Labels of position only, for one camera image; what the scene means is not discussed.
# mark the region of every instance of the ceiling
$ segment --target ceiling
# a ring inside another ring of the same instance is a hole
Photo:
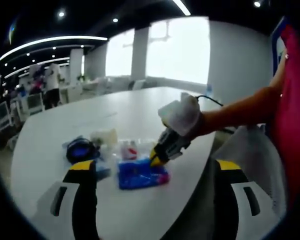
[[[192,16],[209,16],[211,20],[238,24],[269,35],[281,15],[269,7],[268,0],[255,8],[253,0],[182,0]],[[58,12],[65,16],[58,19]],[[47,0],[26,5],[14,21],[11,44],[6,38],[1,54],[22,44],[39,39],[90,35],[110,38],[131,28],[143,28],[151,22],[184,16],[172,0]],[[70,56],[72,48],[84,45],[87,53],[104,44],[100,40],[60,40],[21,49],[0,61],[0,74],[6,76],[16,69],[32,64]]]

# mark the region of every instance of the blue snack package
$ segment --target blue snack package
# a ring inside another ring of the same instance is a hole
[[[164,166],[150,166],[150,159],[121,161],[118,163],[119,188],[132,190],[166,184],[170,176]]]

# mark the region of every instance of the round table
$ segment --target round table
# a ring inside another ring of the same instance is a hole
[[[181,89],[156,87],[124,91],[62,105],[27,119],[15,146],[11,166],[11,194],[28,220],[37,201],[71,164],[62,143],[98,129],[115,128],[119,139],[158,139],[165,129],[158,109],[179,100]],[[199,93],[189,92],[195,96]],[[200,98],[201,110],[217,109]],[[168,184],[120,190],[116,164],[112,175],[97,184],[97,229],[103,239],[158,240],[178,218],[207,163],[215,133],[195,139],[184,154],[166,167]]]

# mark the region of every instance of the white table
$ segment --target white table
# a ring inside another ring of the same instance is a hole
[[[15,147],[11,193],[30,219],[42,194],[62,181],[71,164],[62,143],[97,129],[116,128],[119,139],[158,139],[165,129],[158,109],[180,99],[169,87],[125,91],[59,106],[28,118]],[[202,110],[218,106],[200,98]],[[215,133],[195,139],[184,155],[167,164],[168,184],[139,190],[120,190],[116,164],[112,176],[97,184],[97,228],[106,240],[158,240],[178,218],[203,173]]]

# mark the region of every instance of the red clothing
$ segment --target red clothing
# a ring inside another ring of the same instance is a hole
[[[285,79],[271,133],[285,169],[291,205],[300,192],[300,44],[289,25],[281,37],[287,49]]]

